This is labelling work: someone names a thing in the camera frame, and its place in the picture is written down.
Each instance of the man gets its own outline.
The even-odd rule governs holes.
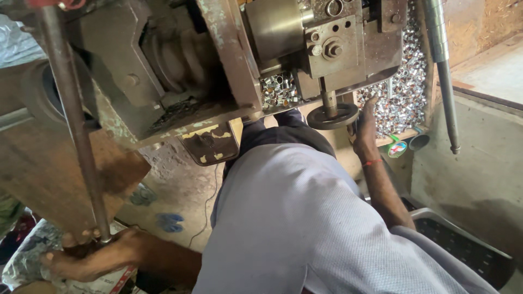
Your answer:
[[[80,281],[136,265],[195,285],[193,293],[497,293],[415,231],[376,147],[375,102],[366,103],[354,142],[372,206],[294,110],[275,115],[277,128],[245,124],[203,254],[125,230],[85,258],[55,251],[41,260]]]

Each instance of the red thread bracelet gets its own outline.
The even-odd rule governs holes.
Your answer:
[[[367,161],[367,162],[365,162],[365,164],[363,164],[361,167],[365,167],[365,166],[367,166],[367,165],[371,165],[371,164],[373,164],[374,162],[382,162],[382,160],[381,160],[381,159],[376,159],[376,160]]]

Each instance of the handwheel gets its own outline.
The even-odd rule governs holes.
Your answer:
[[[325,108],[320,106],[307,115],[307,123],[316,130],[334,130],[346,127],[358,119],[359,110],[356,104],[338,103],[338,114],[329,118]]]

